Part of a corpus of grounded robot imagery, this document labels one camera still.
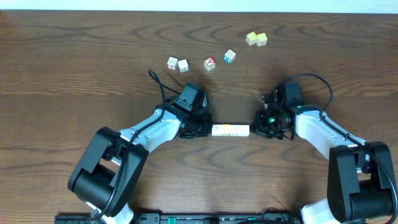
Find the blue lettered cube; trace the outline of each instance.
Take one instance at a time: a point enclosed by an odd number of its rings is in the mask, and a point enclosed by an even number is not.
[[[231,49],[229,49],[225,54],[224,54],[224,60],[226,63],[231,63],[235,59],[236,53],[233,52]]]

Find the black cylinder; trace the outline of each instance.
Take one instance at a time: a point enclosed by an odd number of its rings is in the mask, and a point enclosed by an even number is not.
[[[390,215],[392,198],[390,190],[380,190],[372,180],[359,183],[361,193],[351,195],[353,209],[351,220]]]
[[[113,171],[98,164],[92,174],[87,171],[80,174],[74,191],[82,201],[89,202],[99,209],[104,209],[113,191],[113,188],[109,185],[113,176]]]

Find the wooden tabletop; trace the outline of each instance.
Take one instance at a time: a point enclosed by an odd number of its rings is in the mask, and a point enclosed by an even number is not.
[[[0,12],[0,223],[52,223],[90,211],[68,178],[103,126],[128,128],[161,102],[164,84],[205,89],[213,119],[251,123],[261,96],[300,72],[326,78],[326,112],[383,141],[398,173],[398,16],[361,14]],[[265,46],[246,34],[265,32]],[[232,49],[228,65],[223,55]],[[170,56],[189,71],[167,69]],[[203,61],[214,57],[207,72]],[[307,103],[324,84],[296,79]],[[303,139],[176,138],[148,157],[130,205],[170,212],[293,209],[326,197],[328,161]]]

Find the white wall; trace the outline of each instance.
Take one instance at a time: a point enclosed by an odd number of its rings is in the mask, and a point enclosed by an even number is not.
[[[398,0],[0,0],[0,9],[398,13]]]

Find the wood grain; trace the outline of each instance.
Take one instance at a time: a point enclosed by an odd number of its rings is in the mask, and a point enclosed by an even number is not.
[[[266,32],[267,45],[249,47],[251,31]],[[228,49],[237,53],[231,65]],[[89,212],[67,190],[68,177],[98,128],[133,126],[160,103],[149,68],[172,88],[204,88],[214,120],[225,123],[250,123],[261,96],[288,75],[317,73],[335,91],[330,117],[385,142],[398,172],[397,49],[394,15],[0,12],[0,223]],[[190,70],[168,70],[169,56],[186,58]],[[217,66],[207,72],[209,56]],[[297,81],[308,103],[327,100],[318,80]],[[300,139],[174,139],[149,156],[131,206],[293,209],[326,196],[327,169]]]

